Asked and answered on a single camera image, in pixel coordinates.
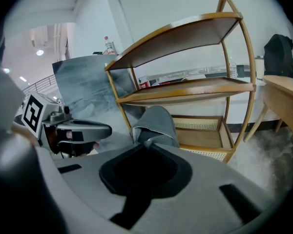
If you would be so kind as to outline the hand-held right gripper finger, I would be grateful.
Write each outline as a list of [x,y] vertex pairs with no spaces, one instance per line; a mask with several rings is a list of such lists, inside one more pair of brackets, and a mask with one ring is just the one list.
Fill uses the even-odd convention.
[[167,145],[37,155],[67,234],[259,234],[273,208],[228,165]]

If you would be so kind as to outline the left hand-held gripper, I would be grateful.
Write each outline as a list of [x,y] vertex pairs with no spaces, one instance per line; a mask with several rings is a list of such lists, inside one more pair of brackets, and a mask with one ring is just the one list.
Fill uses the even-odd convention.
[[[112,134],[107,124],[72,119],[68,106],[37,92],[29,93],[21,121],[39,146],[98,142]],[[72,131],[72,140],[66,135],[68,130]]]

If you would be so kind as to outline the person's left hand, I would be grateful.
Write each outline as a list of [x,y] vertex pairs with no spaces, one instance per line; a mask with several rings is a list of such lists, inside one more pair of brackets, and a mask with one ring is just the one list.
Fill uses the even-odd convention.
[[67,143],[72,140],[71,130],[57,130],[55,127],[45,128],[45,133],[50,150],[54,154],[65,153],[69,157],[84,156],[99,148],[99,143],[91,142],[86,144]]

